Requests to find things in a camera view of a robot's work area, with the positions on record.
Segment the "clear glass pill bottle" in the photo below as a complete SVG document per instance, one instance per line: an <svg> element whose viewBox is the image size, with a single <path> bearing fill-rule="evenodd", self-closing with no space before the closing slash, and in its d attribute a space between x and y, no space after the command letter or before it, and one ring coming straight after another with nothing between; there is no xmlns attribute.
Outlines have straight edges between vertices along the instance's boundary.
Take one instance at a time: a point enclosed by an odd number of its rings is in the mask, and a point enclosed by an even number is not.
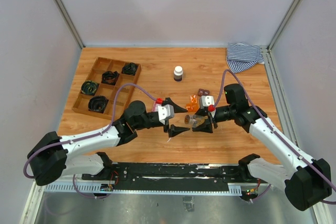
<svg viewBox="0 0 336 224"><path fill-rule="evenodd" d="M193 128L196 128L205 122L206 117L200 115L186 115L184 118L184 123L186 125L191 125Z"/></svg>

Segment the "orange pill box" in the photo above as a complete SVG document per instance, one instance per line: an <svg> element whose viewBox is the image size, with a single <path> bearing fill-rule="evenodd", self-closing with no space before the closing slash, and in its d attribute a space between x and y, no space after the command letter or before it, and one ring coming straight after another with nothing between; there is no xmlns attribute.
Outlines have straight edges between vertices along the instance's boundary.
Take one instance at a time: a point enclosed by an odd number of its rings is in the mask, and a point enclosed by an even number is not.
<svg viewBox="0 0 336 224"><path fill-rule="evenodd" d="M186 104L186 109L188 112L197 112L199 109L199 99L197 95L190 96L190 102Z"/></svg>

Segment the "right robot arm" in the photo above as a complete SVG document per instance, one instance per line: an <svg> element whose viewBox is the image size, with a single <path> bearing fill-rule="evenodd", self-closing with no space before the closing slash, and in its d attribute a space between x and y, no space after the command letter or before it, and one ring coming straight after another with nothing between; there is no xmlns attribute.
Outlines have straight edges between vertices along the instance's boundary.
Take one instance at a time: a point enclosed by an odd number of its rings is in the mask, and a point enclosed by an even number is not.
<svg viewBox="0 0 336 224"><path fill-rule="evenodd" d="M238 177L244 182L263 180L284 191L298 210L304 211L332 194L330 165L300 150L259 107L253 107L244 88L237 83L223 88L226 106L215 106L212 96L203 96L198 111L185 118L194 132L212 133L220 122L233 120L247 133L260 140L280 165L274 165L257 154L238 162Z"/></svg>

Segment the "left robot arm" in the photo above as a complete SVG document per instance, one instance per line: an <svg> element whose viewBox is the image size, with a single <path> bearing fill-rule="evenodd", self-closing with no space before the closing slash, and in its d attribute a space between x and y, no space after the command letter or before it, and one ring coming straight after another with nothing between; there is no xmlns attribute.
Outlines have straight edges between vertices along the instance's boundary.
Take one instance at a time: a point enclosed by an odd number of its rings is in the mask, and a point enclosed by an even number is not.
<svg viewBox="0 0 336 224"><path fill-rule="evenodd" d="M133 101L119 119L100 129L77 135L59 136L55 131L45 134L28 153L24 167L30 167L33 172L31 178L38 186L80 173L108 179L112 175L112 166L98 154L89 156L89 152L126 144L135 139L137 131L142 129L162 127L169 137L175 137L189 129L171 125L169 120L177 113L186 112L187 109L178 106L170 98L166 98L156 111L151 112L146 110L142 101Z"/></svg>

